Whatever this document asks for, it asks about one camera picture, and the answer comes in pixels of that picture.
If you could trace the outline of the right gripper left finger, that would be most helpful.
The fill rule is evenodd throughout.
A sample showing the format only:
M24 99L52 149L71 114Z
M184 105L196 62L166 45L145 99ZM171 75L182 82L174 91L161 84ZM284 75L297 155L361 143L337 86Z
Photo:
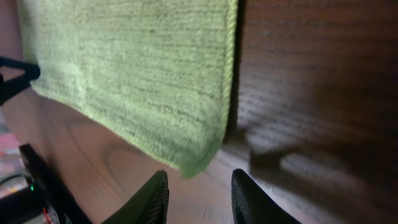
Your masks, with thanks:
M169 205L167 173L158 170L103 224L166 224Z

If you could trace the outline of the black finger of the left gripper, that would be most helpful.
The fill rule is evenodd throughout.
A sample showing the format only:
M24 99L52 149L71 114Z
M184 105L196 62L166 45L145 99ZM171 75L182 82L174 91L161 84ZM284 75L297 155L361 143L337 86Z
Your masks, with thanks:
M1 105L30 87L30 82L40 77L40 68L33 63L1 57L1 67L16 68L24 71L24 74L6 81L1 75Z

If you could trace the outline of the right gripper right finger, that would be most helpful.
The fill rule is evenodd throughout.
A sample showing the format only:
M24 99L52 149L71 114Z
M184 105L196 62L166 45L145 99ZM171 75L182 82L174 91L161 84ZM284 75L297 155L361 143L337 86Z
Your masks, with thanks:
M242 169L231 176L231 206L234 224L300 224Z

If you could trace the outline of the light green microfiber cloth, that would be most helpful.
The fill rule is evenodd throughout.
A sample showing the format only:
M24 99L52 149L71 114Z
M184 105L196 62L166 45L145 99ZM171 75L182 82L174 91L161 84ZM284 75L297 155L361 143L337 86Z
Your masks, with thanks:
M193 177L223 142L238 4L232 0L17 3L39 95Z

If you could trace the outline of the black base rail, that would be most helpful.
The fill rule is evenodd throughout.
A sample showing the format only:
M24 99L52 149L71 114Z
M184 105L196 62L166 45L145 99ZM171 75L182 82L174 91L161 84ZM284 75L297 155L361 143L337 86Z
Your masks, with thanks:
M61 178L34 151L30 144L19 146L32 190L44 200L43 215L47 223L91 224Z

